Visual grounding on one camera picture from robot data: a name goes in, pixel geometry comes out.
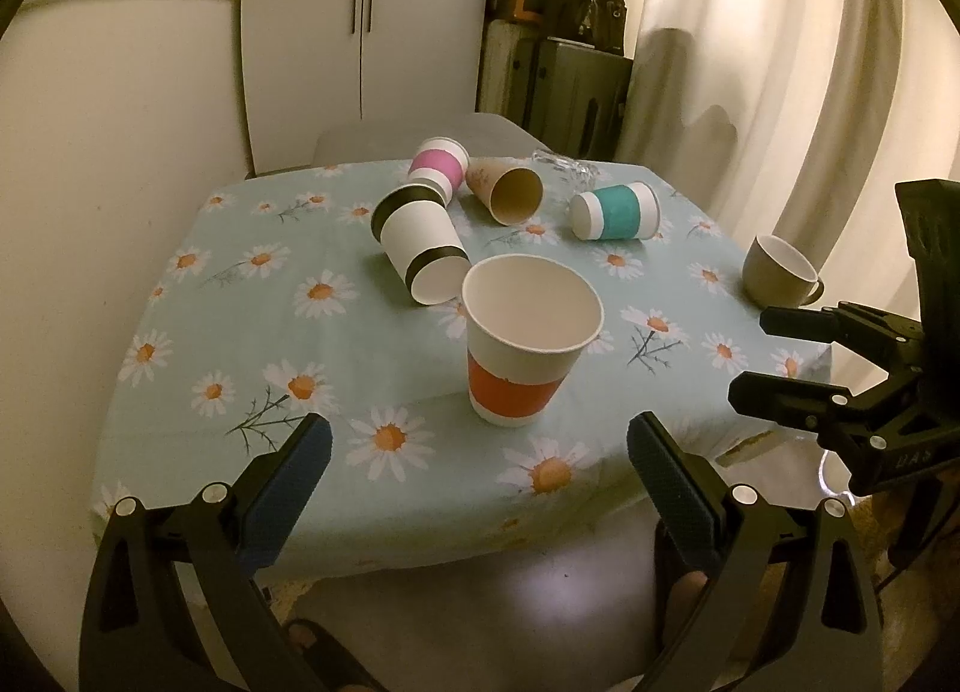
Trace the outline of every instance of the black cable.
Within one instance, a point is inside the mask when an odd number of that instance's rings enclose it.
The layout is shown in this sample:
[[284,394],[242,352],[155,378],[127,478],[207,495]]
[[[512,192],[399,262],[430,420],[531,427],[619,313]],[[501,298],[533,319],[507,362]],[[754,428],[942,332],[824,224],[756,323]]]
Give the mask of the black cable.
[[[944,527],[947,526],[947,522],[949,522],[950,518],[952,518],[954,513],[957,512],[958,508],[960,508],[960,491],[957,491],[956,496],[954,496],[953,502],[950,503],[950,507],[947,508],[947,513],[945,513],[944,516],[940,519],[940,521],[937,522],[936,526],[930,531],[930,534],[928,534],[928,536],[923,539],[923,542],[917,548],[917,555],[914,556],[914,561],[917,561],[917,558],[920,558],[920,555],[924,551],[926,551],[926,547],[928,547],[930,543],[934,541],[937,535],[940,534],[941,529],[944,529]],[[891,585],[891,583],[893,583],[896,580],[896,577],[898,577],[899,574],[904,572],[904,570],[908,569],[909,567],[910,565],[896,568],[896,570],[893,573],[885,577],[884,580],[882,580],[880,583],[877,584],[877,586],[874,589],[874,594],[877,594],[877,595],[880,594],[880,592],[885,590],[887,586]]]

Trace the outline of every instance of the blue gripper pad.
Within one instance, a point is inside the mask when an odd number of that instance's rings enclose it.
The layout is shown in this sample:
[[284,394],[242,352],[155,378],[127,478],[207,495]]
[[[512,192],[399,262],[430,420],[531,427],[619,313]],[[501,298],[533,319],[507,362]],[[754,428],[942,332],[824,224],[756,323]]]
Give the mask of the blue gripper pad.
[[329,422],[318,414],[309,414],[280,451],[257,457],[237,479],[234,488],[238,495],[259,486],[251,494],[251,502],[240,507],[236,557],[248,576],[277,561],[280,549],[330,463],[332,448]]
[[650,411],[630,422],[627,454],[683,561],[716,575],[726,532],[724,480],[703,457],[680,451]]

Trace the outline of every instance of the floor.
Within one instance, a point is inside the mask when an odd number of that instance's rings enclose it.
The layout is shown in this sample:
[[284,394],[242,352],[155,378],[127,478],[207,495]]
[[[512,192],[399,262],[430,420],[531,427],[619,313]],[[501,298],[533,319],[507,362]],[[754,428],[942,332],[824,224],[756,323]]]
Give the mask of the floor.
[[[718,470],[771,503],[811,508],[821,453],[792,441]],[[294,614],[328,628],[391,692],[602,692],[655,656],[655,525],[645,500],[550,548],[322,580]]]

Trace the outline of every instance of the black band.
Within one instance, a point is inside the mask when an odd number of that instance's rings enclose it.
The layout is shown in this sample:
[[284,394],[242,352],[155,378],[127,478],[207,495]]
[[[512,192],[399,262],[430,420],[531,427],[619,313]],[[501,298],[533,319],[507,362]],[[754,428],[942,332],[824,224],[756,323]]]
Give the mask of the black band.
[[440,192],[427,186],[425,183],[408,183],[393,190],[390,194],[383,197],[376,207],[373,208],[373,216],[370,219],[370,230],[373,232],[373,238],[380,242],[380,234],[383,231],[383,225],[397,210],[410,202],[428,201],[436,202],[443,210],[446,210],[446,203]]
[[403,282],[407,285],[407,291],[410,294],[413,294],[414,280],[416,280],[416,274],[419,273],[424,267],[428,264],[436,262],[438,259],[445,259],[448,256],[459,256],[463,259],[466,259],[469,262],[470,257],[467,256],[467,251],[464,251],[462,248],[457,248],[457,246],[438,246],[438,248],[427,248],[423,253],[419,253],[414,257],[414,260],[410,263],[410,267],[407,267],[407,276]]

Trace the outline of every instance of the mug handle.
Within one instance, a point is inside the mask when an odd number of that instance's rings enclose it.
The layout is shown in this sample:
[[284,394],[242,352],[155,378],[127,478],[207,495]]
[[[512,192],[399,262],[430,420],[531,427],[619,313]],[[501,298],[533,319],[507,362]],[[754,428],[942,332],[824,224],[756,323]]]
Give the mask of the mug handle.
[[812,305],[822,296],[824,296],[824,282],[821,278],[817,278],[817,288],[810,293],[810,296],[800,303],[800,307]]

